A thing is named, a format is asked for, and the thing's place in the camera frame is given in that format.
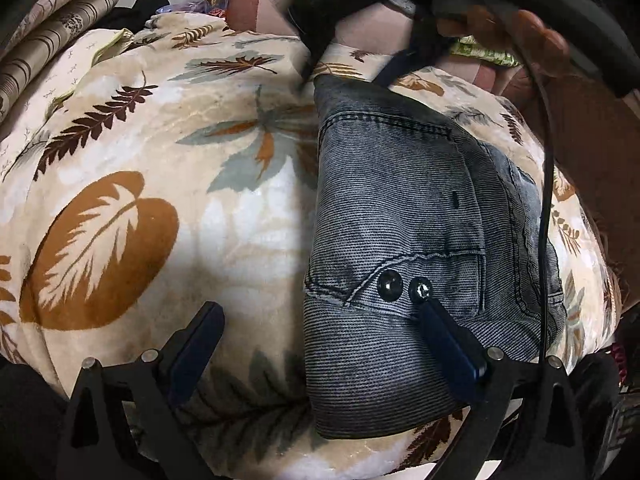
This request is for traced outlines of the person's right hand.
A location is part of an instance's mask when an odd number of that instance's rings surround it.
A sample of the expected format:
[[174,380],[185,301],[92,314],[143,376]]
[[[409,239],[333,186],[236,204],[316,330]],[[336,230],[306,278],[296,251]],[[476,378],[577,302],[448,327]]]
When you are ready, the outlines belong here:
[[573,69],[565,38],[526,10],[500,20],[486,6],[470,6],[461,20],[440,18],[437,30],[444,37],[473,36],[487,49],[509,51],[515,56],[524,53],[541,73],[550,77],[569,74]]

